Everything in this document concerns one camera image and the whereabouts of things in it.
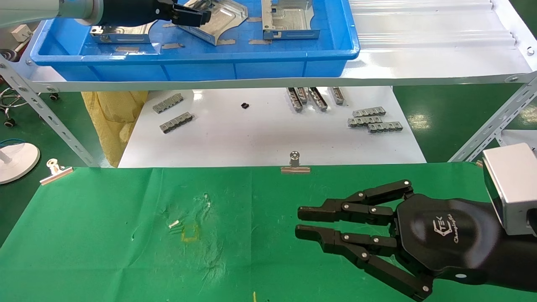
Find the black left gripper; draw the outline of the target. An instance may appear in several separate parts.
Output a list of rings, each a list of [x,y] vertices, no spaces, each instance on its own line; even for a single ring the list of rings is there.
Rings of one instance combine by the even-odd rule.
[[[160,19],[179,26],[202,26],[210,22],[211,10],[196,10],[172,0],[104,0],[98,26],[136,27]]]

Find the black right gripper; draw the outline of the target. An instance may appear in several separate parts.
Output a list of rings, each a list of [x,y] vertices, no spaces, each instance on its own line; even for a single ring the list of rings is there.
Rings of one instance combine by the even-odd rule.
[[[407,197],[397,206],[396,214],[383,206]],[[503,230],[490,203],[414,195],[410,180],[399,180],[357,191],[346,199],[329,198],[318,207],[301,206],[297,211],[303,221],[380,226],[391,224],[395,215],[398,241],[307,225],[297,225],[295,236],[317,242],[324,253],[343,256],[414,301],[426,300],[432,294],[432,279],[472,285],[502,283],[497,247]],[[392,255],[424,279],[384,260]]]

